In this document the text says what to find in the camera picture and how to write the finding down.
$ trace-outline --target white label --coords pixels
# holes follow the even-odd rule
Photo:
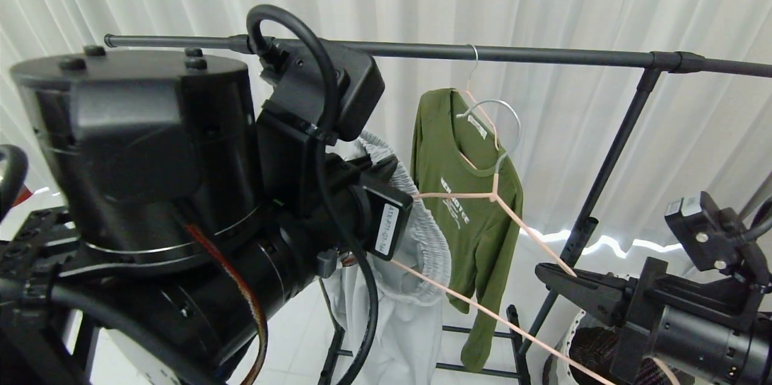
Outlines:
[[[381,225],[378,226],[378,239],[375,240],[375,250],[384,255],[388,255],[391,249],[391,241],[394,237],[394,230],[397,228],[397,217],[399,209],[392,204],[384,204],[384,212],[381,215]]]
[[[688,196],[683,199],[683,206],[681,207],[681,214],[693,215],[703,211],[703,207],[700,206],[700,195]]]
[[[483,139],[488,137],[488,131],[485,129],[485,127],[481,126],[479,122],[477,122],[477,118],[474,118],[472,115],[467,115],[466,121],[469,121],[469,124],[475,126],[475,129],[477,129],[477,132],[480,133],[480,136],[482,136]]]
[[[678,198],[678,200],[668,204],[668,208],[665,209],[665,215],[672,215],[681,210],[681,201],[683,201],[683,198]]]

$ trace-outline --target silver hook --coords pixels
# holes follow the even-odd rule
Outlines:
[[[517,112],[512,108],[512,106],[510,106],[510,104],[508,102],[501,101],[501,100],[495,100],[495,99],[478,101],[474,105],[470,106],[469,109],[466,110],[466,112],[459,113],[455,117],[456,118],[465,118],[466,116],[469,116],[470,113],[472,113],[472,110],[474,110],[475,107],[478,107],[480,104],[485,104],[485,103],[503,104],[505,107],[507,107],[510,110],[510,112],[512,112],[512,115],[515,116],[515,121],[517,121],[517,138],[515,139],[515,146],[514,146],[514,148],[517,148],[517,146],[520,143],[520,135],[523,132],[523,124],[520,123],[520,117],[517,115]],[[501,162],[504,160],[505,157],[509,156],[509,154],[510,154],[510,151],[505,148],[504,149],[504,154],[502,154],[499,157],[499,160],[496,160],[496,170],[494,171],[496,174],[499,173],[499,167],[501,167]]]
[[[475,73],[475,70],[477,69],[477,66],[480,64],[480,54],[477,52],[477,47],[475,47],[474,44],[467,44],[467,46],[471,46],[472,49],[474,49],[475,52],[475,66],[472,68],[472,71],[469,71],[469,79],[467,79],[467,82],[472,81],[472,74]]]

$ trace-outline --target curtain fold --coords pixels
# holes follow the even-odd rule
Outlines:
[[[686,50],[772,63],[772,0],[0,0],[0,140],[30,152],[30,189],[53,186],[9,77],[20,60],[79,51],[105,33],[229,36],[259,3],[285,7],[327,39],[524,47]],[[289,36],[273,23],[264,33]],[[256,106],[270,96],[254,57]],[[367,128],[407,159],[419,97],[465,88],[471,62],[378,59],[386,92]],[[513,162],[525,220],[544,233],[570,228],[625,115],[639,69],[480,63],[477,99],[510,102],[523,121]],[[516,126],[490,107],[502,142]],[[596,236],[674,240],[668,201],[705,189],[741,209],[772,166],[772,80],[663,75],[593,215]]]

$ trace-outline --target horizontal bar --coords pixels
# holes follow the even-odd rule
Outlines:
[[[104,42],[109,47],[199,47],[201,49],[234,49],[237,52],[249,51],[248,37],[234,35],[229,37],[212,36],[125,36],[105,35]],[[412,42],[372,42],[343,41],[346,47],[361,50],[374,57],[403,57],[439,60],[475,60],[475,52],[464,44],[421,44]],[[275,39],[279,46],[300,46],[298,39]],[[476,46],[480,61],[510,63],[556,63],[565,65],[625,66],[632,68],[650,68],[654,66],[652,52],[619,52],[612,50],[579,49],[537,49],[530,47]],[[665,71],[681,62],[681,55],[674,52],[657,52],[657,66]],[[702,71],[725,72],[745,76],[772,77],[772,65],[746,63],[733,60],[702,61]]]
[[[481,369],[480,371],[468,371],[464,366],[457,366],[449,363],[437,363],[439,369],[449,369],[450,371],[463,371],[471,374],[484,374],[486,376],[507,377],[509,379],[522,379],[521,374],[511,371],[500,371],[500,369]]]
[[[460,326],[450,326],[450,325],[442,325],[442,330],[443,331],[448,331],[449,333],[460,333],[460,334],[468,334],[469,331],[471,331],[471,329],[469,329],[469,328],[462,328]],[[508,333],[507,332],[505,332],[505,333],[504,332],[502,332],[502,333],[501,332],[494,332],[493,336],[494,337],[499,337],[499,338],[505,338],[505,339],[513,339],[514,338],[514,336],[512,334],[510,334],[509,332]]]

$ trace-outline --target green sweater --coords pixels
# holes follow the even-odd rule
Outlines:
[[[411,175],[422,193],[490,192],[493,166],[504,151],[493,145],[493,133],[482,121],[455,118],[467,109],[452,89],[429,91],[421,97],[413,135]],[[480,170],[475,170],[461,156]],[[499,196],[516,214],[523,211],[523,187],[511,160],[499,170]],[[450,288],[472,297],[498,313],[507,286],[519,226],[499,204],[488,200],[427,198],[426,207],[445,235],[452,257]],[[455,297],[450,303],[462,313],[469,305]],[[496,320],[478,313],[461,350],[461,362],[480,371],[490,355]]]

